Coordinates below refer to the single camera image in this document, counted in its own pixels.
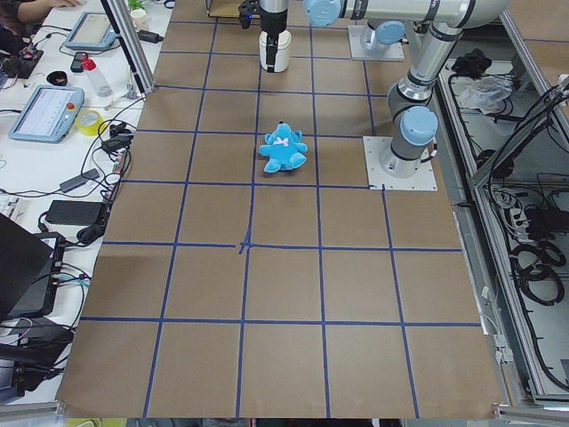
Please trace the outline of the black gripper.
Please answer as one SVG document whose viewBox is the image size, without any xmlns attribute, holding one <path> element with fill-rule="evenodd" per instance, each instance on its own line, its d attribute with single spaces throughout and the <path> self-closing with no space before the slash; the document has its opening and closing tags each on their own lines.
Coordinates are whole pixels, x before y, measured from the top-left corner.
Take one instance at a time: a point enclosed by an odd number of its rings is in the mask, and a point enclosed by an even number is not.
<svg viewBox="0 0 569 427">
<path fill-rule="evenodd" d="M 288 0 L 260 0 L 260 26 L 264 32 L 283 32 L 286 30 Z M 266 65 L 276 65 L 277 35 L 267 33 Z"/>
</svg>

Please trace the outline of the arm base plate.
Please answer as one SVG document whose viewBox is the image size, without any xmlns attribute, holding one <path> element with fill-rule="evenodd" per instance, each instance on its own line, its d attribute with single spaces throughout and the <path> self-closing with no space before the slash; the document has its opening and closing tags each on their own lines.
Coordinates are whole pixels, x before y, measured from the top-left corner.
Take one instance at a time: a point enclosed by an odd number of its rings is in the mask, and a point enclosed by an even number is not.
<svg viewBox="0 0 569 427">
<path fill-rule="evenodd" d="M 399 40 L 393 44 L 384 44 L 374 28 L 350 25 L 348 33 L 352 60 L 403 61 L 405 58 Z"/>
<path fill-rule="evenodd" d="M 425 147 L 421 157 L 403 160 L 391 150 L 391 137 L 363 138 L 368 187 L 373 190 L 437 191 L 436 177 Z"/>
</svg>

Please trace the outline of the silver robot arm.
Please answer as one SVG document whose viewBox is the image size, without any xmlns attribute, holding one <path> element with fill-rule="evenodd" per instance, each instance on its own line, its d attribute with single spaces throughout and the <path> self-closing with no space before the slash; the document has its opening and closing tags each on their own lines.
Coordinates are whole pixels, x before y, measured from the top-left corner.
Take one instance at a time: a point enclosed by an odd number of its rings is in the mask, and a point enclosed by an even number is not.
<svg viewBox="0 0 569 427">
<path fill-rule="evenodd" d="M 313 26 L 327 27 L 343 16 L 345 1 L 305 1 L 305 12 Z M 292 37 L 286 32 L 287 1 L 246 1 L 239 6 L 239 19 L 247 28 L 253 15 L 260 17 L 260 64 L 269 73 L 287 69 Z M 348 26 L 353 60 L 402 61 L 405 24 L 397 20 L 369 19 L 364 25 Z"/>
<path fill-rule="evenodd" d="M 328 27 L 339 18 L 417 21 L 429 24 L 420 50 L 413 57 L 406 77 L 389 90 L 389 109 L 394 137 L 386 165 L 394 173 L 400 165 L 414 168 L 423 150 L 434 139 L 437 116 L 427 104 L 432 87 L 465 28 L 481 27 L 507 8 L 507 1 L 305 1 L 309 21 Z"/>
</svg>

